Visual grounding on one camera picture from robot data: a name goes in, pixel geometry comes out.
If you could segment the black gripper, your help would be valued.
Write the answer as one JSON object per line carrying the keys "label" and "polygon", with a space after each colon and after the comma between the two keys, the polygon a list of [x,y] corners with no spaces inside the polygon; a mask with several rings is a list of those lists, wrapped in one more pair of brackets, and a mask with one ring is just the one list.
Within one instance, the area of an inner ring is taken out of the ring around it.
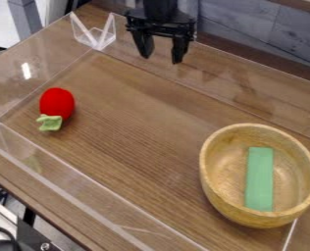
{"label": "black gripper", "polygon": [[144,0],[144,6],[125,12],[127,29],[144,58],[155,52],[155,38],[172,38],[172,63],[183,62],[195,40],[196,19],[179,9],[179,0]]}

